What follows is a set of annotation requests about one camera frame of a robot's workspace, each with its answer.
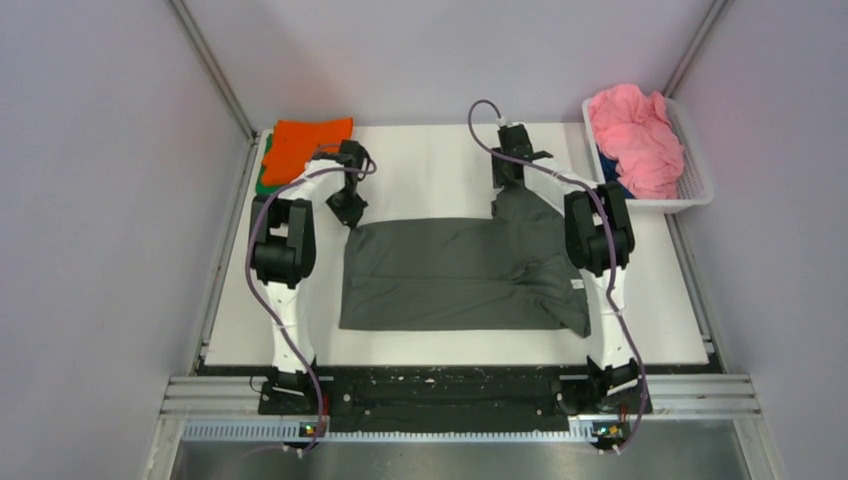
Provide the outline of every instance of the plastic basket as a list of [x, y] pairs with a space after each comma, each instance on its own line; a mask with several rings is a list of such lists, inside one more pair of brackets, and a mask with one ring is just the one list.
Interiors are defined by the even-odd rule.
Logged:
[[[592, 132], [589, 121], [589, 101], [583, 102], [583, 121], [586, 124], [586, 136], [589, 138], [592, 150], [592, 175], [594, 180], [605, 182], [601, 159], [598, 155], [598, 144]], [[713, 201], [712, 176], [706, 166], [703, 150], [698, 143], [692, 122], [679, 103], [666, 98], [666, 114], [671, 122], [671, 129], [680, 144], [683, 145], [683, 174], [677, 179], [677, 200], [627, 200], [627, 207], [633, 211], [653, 211], [660, 213], [677, 213], [693, 205], [706, 205]]]

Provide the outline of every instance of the white wall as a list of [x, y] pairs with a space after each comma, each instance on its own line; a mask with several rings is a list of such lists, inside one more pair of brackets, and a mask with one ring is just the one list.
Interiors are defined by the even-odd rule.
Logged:
[[716, 200], [684, 215], [792, 478], [845, 478], [848, 4], [736, 2], [678, 96]]
[[711, 0], [189, 0], [248, 117], [461, 123], [580, 118], [598, 90], [662, 89]]
[[0, 478], [139, 476], [245, 153], [164, 1], [2, 3]]

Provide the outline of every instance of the metal frame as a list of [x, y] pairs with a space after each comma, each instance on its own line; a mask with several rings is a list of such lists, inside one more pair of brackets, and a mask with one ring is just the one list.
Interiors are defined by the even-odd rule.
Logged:
[[[253, 140], [245, 161], [246, 167], [238, 181], [236, 199], [230, 213], [230, 223], [221, 246], [217, 271], [225, 271], [229, 262], [228, 252], [232, 248], [238, 224], [242, 198], [248, 188], [250, 166], [255, 154], [256, 133], [244, 110], [227, 82], [220, 66], [201, 34], [184, 0], [167, 0], [189, 42], [198, 53], [204, 68], [215, 84], [233, 118], [246, 137]], [[663, 93], [671, 96], [685, 79], [696, 60], [704, 41], [726, 12], [732, 0], [715, 0], [704, 21], [692, 39], [680, 64], [670, 78]], [[700, 287], [694, 256], [681, 230], [678, 219], [668, 216], [678, 260], [689, 290], [695, 314], [699, 322], [708, 352], [721, 352], [721, 342], [709, 321], [709, 299]], [[204, 312], [203, 334], [199, 353], [203, 353], [212, 330], [222, 278], [216, 275], [209, 285], [208, 306]], [[306, 417], [263, 417], [257, 412], [260, 394], [249, 384], [251, 377], [174, 377], [171, 379], [162, 403], [159, 421], [154, 434], [144, 478], [164, 480], [171, 478], [177, 459], [179, 443], [183, 435], [193, 440], [250, 440], [286, 441], [296, 439], [291, 428], [301, 421], [314, 421], [315, 416]], [[768, 435], [750, 378], [746, 374], [695, 374], [695, 375], [649, 375], [654, 413], [646, 415], [646, 421], [685, 420], [732, 420], [739, 437], [740, 448], [751, 478], [754, 480], [782, 479], [783, 469], [776, 450]], [[584, 441], [587, 426], [594, 421], [615, 420], [604, 415], [582, 415], [572, 417], [575, 427], [570, 432], [557, 434], [528, 433], [515, 435], [397, 435], [397, 434], [332, 434], [327, 441]]]

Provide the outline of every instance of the pink cloth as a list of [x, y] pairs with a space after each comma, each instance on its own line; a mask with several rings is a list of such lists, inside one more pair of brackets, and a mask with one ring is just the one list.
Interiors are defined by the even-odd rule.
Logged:
[[645, 97], [636, 85], [618, 85], [589, 102], [589, 121], [601, 151], [618, 160], [618, 179], [636, 198], [676, 199], [683, 146], [671, 131], [665, 99]]

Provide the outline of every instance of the folded orange cloth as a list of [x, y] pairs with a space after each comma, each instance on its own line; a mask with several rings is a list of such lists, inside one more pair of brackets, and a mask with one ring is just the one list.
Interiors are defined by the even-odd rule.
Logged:
[[[265, 167], [262, 185], [275, 187], [291, 183], [304, 172], [315, 149], [328, 143], [340, 143], [352, 134], [351, 117], [321, 123], [280, 120], [274, 126], [271, 150], [262, 159]], [[326, 151], [337, 152], [338, 148], [327, 148]]]

